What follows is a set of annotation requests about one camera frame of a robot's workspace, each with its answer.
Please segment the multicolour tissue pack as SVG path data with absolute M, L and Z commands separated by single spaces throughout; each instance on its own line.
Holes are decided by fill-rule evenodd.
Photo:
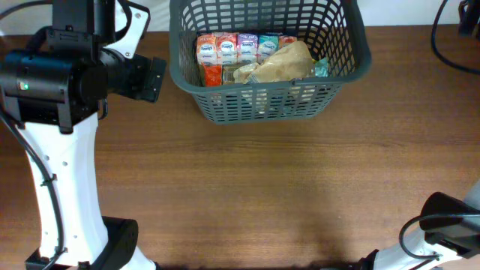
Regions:
M 200 65 L 262 64 L 297 37 L 281 33 L 252 34 L 213 32 L 196 39 L 196 60 Z

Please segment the grey plastic basket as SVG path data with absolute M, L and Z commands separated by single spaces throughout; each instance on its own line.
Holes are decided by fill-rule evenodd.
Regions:
M 356 0 L 178 0 L 170 2 L 169 12 L 172 80 L 217 125 L 312 118 L 371 66 Z M 328 60 L 328 76 L 206 87 L 195 50 L 197 38 L 212 32 L 296 36 L 314 59 Z

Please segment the teal snack packet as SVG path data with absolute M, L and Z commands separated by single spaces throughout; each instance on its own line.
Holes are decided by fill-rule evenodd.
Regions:
M 329 76 L 329 60 L 327 58 L 321 58 L 314 62 L 314 73 L 316 77 L 328 77 Z

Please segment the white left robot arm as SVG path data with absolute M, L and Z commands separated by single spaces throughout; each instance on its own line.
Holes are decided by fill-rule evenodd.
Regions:
M 109 94 L 154 103 L 166 62 L 136 52 L 150 22 L 132 1 L 53 1 L 52 25 L 1 63 L 1 120 L 24 148 L 40 212 L 27 269 L 156 269 L 135 220 L 101 214 L 98 123 Z

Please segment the beige bag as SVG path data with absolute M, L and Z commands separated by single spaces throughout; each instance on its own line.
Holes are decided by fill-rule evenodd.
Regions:
M 303 41 L 285 46 L 262 64 L 246 64 L 233 72 L 235 84 L 289 82 L 312 77 L 315 77 L 314 61 Z

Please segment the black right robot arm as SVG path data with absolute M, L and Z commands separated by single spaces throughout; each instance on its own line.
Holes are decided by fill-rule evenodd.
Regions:
M 419 216 L 407 221 L 398 243 L 373 250 L 354 270 L 437 269 L 443 263 L 479 255 L 479 183 L 464 199 L 442 192 L 431 194 Z

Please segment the orange biscuit package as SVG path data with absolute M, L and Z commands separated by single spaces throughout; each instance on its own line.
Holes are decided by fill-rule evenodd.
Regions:
M 203 64 L 203 82 L 206 87 L 225 86 L 232 84 L 245 84 L 246 79 L 235 77 L 234 73 L 241 67 L 241 64 L 220 65 Z

